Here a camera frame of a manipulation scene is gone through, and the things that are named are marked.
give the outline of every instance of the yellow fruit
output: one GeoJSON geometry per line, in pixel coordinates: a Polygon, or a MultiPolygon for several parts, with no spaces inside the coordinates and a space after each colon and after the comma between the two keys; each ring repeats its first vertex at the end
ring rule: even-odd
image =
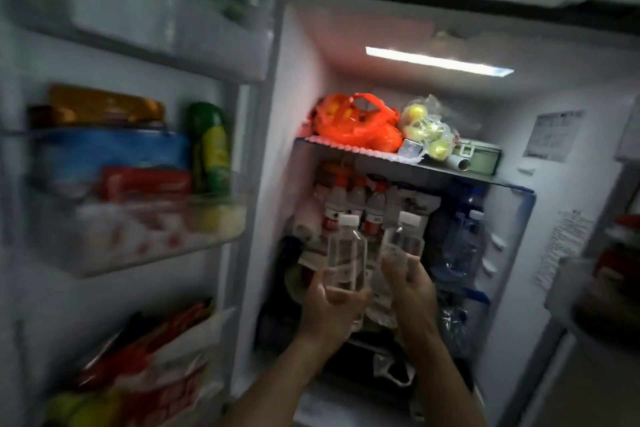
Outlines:
{"type": "Polygon", "coordinates": [[[446,140],[436,140],[429,145],[429,156],[434,160],[445,160],[451,155],[452,143],[446,140]]]}
{"type": "Polygon", "coordinates": [[[426,117],[429,114],[427,108],[424,105],[420,105],[420,103],[409,105],[405,111],[410,122],[426,117]]]}
{"type": "Polygon", "coordinates": [[[407,125],[403,128],[402,134],[405,139],[413,140],[413,142],[418,142],[420,144],[428,142],[427,134],[421,127],[407,125]]]}

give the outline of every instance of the bottle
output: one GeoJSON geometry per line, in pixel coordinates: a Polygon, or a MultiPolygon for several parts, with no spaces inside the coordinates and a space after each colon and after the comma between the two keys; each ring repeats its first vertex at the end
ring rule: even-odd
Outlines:
{"type": "Polygon", "coordinates": [[[484,211],[484,198],[483,198],[483,189],[481,187],[474,187],[471,189],[470,194],[466,194],[463,196],[458,202],[458,208],[456,209],[456,218],[458,217],[458,213],[462,213],[465,218],[469,217],[469,212],[471,210],[476,210],[479,212],[484,211]]]}
{"type": "Polygon", "coordinates": [[[376,241],[382,229],[382,222],[385,218],[385,207],[387,198],[385,191],[387,184],[379,181],[376,183],[376,190],[367,201],[365,219],[363,224],[364,234],[370,241],[376,241]]]}
{"type": "Polygon", "coordinates": [[[224,114],[220,108],[199,101],[187,110],[193,141],[192,172],[196,192],[229,192],[230,165],[224,114]]]}
{"type": "Polygon", "coordinates": [[[336,176],[335,185],[324,201],[324,218],[322,221],[323,234],[326,235],[338,229],[340,214],[347,211],[347,185],[346,176],[336,176]]]}
{"type": "MultiPolygon", "coordinates": [[[[329,235],[328,266],[334,270],[326,285],[359,292],[365,287],[367,240],[358,231],[360,218],[355,214],[340,214],[337,231],[329,235]]],[[[356,319],[351,331],[362,328],[364,315],[356,319]]]]}
{"type": "Polygon", "coordinates": [[[387,229],[382,238],[380,256],[371,274],[373,303],[367,309],[367,316],[381,326],[388,328],[397,326],[396,315],[391,309],[393,300],[391,289],[382,273],[382,261],[391,261],[394,266],[408,272],[409,255],[421,257],[424,250],[424,240],[420,236],[419,227],[420,216],[401,211],[398,225],[387,229]]]}
{"type": "Polygon", "coordinates": [[[442,246],[442,260],[431,269],[436,278],[465,284],[476,274],[484,252],[484,213],[471,210],[468,218],[456,213],[442,246]]]}
{"type": "Polygon", "coordinates": [[[365,187],[367,186],[367,178],[364,176],[358,176],[356,178],[356,185],[349,196],[347,197],[347,207],[349,214],[355,214],[359,220],[362,220],[364,214],[364,208],[367,206],[367,192],[365,187]]]}

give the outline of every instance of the water bottle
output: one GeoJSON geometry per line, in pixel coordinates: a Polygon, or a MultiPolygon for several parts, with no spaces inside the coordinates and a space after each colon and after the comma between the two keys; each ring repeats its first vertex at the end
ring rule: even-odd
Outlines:
{"type": "Polygon", "coordinates": [[[378,263],[371,274],[371,291],[373,303],[367,309],[367,316],[381,326],[395,328],[396,315],[391,309],[393,296],[391,289],[382,273],[382,260],[386,260],[408,272],[408,256],[422,256],[424,240],[420,236],[420,216],[401,211],[398,226],[385,231],[380,246],[378,263]]]}
{"type": "MultiPolygon", "coordinates": [[[[358,231],[360,217],[341,214],[338,230],[329,235],[328,265],[333,269],[327,275],[326,285],[359,292],[365,287],[365,264],[367,263],[367,240],[358,231]]],[[[351,332],[362,328],[363,316],[354,322],[351,332]]]]}
{"type": "Polygon", "coordinates": [[[335,186],[324,201],[323,236],[338,229],[338,218],[347,211],[347,185],[348,180],[345,176],[336,176],[335,186]]]}
{"type": "Polygon", "coordinates": [[[465,218],[468,218],[469,213],[472,210],[483,212],[484,211],[484,197],[482,196],[483,192],[484,191],[481,187],[472,188],[471,194],[467,194],[463,196],[458,202],[458,209],[456,210],[456,215],[457,213],[462,213],[465,216],[465,218]]]}
{"type": "Polygon", "coordinates": [[[468,218],[461,211],[449,229],[442,246],[442,260],[431,269],[436,278],[463,283],[476,274],[484,251],[484,213],[469,211],[468,218]]]}
{"type": "Polygon", "coordinates": [[[367,200],[367,208],[362,224],[364,234],[369,241],[376,242],[378,235],[382,229],[382,222],[385,218],[385,207],[387,206],[387,198],[385,191],[387,190],[387,183],[377,182],[376,190],[367,200]]]}
{"type": "Polygon", "coordinates": [[[356,179],[356,185],[347,196],[348,214],[355,214],[362,219],[364,208],[367,207],[367,193],[364,188],[367,187],[367,178],[359,176],[356,179]]]}

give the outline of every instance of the red package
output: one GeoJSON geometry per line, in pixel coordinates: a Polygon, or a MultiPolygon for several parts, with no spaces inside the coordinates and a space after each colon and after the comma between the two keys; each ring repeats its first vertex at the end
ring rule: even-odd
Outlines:
{"type": "Polygon", "coordinates": [[[105,201],[125,201],[132,196],[186,196],[191,193],[191,173],[165,169],[106,166],[100,186],[105,201]]]}
{"type": "Polygon", "coordinates": [[[124,418],[128,425],[136,427],[162,425],[196,402],[207,366],[206,359],[199,358],[196,361],[196,367],[184,370],[181,378],[172,382],[166,381],[172,376],[182,375],[185,366],[185,363],[175,364],[167,372],[156,371],[156,368],[152,367],[152,371],[147,374],[149,378],[131,390],[125,389],[124,418]]]}
{"type": "Polygon", "coordinates": [[[211,300],[197,303],[169,316],[161,325],[132,344],[116,351],[107,350],[104,356],[92,361],[73,379],[71,388],[94,391],[110,385],[119,375],[135,375],[144,371],[153,353],[188,329],[206,321],[213,310],[211,300]]]}

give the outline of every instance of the instruction label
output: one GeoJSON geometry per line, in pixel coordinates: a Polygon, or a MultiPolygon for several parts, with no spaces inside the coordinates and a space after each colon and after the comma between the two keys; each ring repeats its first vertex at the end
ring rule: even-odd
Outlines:
{"type": "Polygon", "coordinates": [[[584,110],[538,115],[524,157],[565,162],[583,116],[584,110]]]}
{"type": "Polygon", "coordinates": [[[551,288],[560,259],[580,256],[591,236],[593,223],[579,211],[560,212],[560,221],[551,233],[535,276],[540,287],[546,291],[551,288]]]}

